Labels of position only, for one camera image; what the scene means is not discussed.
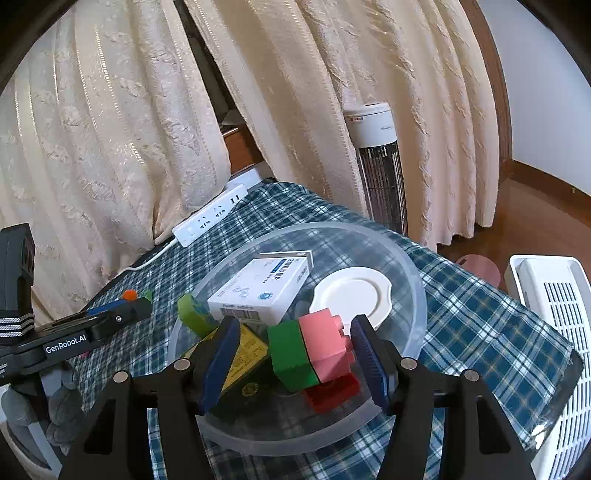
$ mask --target white medicine box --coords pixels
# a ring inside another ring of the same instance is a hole
[[[207,300],[214,319],[277,325],[313,268],[312,252],[259,254]]]

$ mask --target metal screw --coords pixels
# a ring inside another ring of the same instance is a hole
[[[115,375],[113,375],[113,380],[115,380],[115,383],[123,383],[128,379],[128,377],[129,375],[127,372],[117,372]]]
[[[181,358],[180,360],[177,360],[174,363],[174,369],[180,370],[180,371],[186,370],[190,366],[191,366],[191,362],[189,360],[187,360],[186,358]]]
[[[414,370],[417,367],[417,361],[414,358],[405,357],[400,360],[400,365],[406,370]]]
[[[480,378],[480,375],[478,375],[478,372],[474,370],[466,370],[464,372],[464,377],[466,377],[466,380],[469,380],[471,382],[477,382]]]

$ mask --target clear plastic lid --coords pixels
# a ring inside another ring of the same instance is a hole
[[[378,336],[391,340],[403,356],[418,358],[425,337],[427,301],[418,271],[408,255],[388,236],[341,222],[289,226],[248,242],[216,265],[193,290],[203,306],[207,299],[257,254],[311,250],[314,268],[284,319],[306,313],[314,288],[329,274],[347,267],[368,267],[392,283],[392,310],[379,326]],[[199,337],[178,319],[168,343],[168,364],[190,349]],[[273,391],[266,403],[232,423],[207,414],[197,417],[208,438],[226,448],[250,455],[282,456],[311,452],[350,435],[381,410],[371,400],[357,364],[352,371],[361,392],[326,414],[316,414],[302,393]]]

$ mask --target green toy block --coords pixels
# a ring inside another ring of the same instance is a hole
[[[296,392],[318,385],[297,320],[287,320],[267,329],[269,351],[275,375],[285,387]]]
[[[178,318],[201,338],[214,331],[217,327],[208,322],[205,309],[198,304],[190,293],[186,293],[177,300]]]
[[[153,301],[152,299],[154,298],[154,292],[149,288],[146,288],[142,293],[139,294],[139,296],[144,297],[149,301]]]

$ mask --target power cord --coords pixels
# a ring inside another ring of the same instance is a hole
[[[153,262],[155,262],[156,260],[158,260],[162,255],[164,255],[168,250],[170,250],[172,247],[174,247],[176,244],[178,243],[178,238],[173,238],[170,243],[164,247],[160,252],[158,252],[157,254],[155,254],[152,258],[150,258],[146,263],[141,264],[139,267],[126,267],[123,270],[121,270],[119,273],[117,273],[117,277],[119,277],[119,275],[121,275],[123,272],[137,272],[138,270],[141,270],[145,267],[147,267],[148,265],[152,264]]]

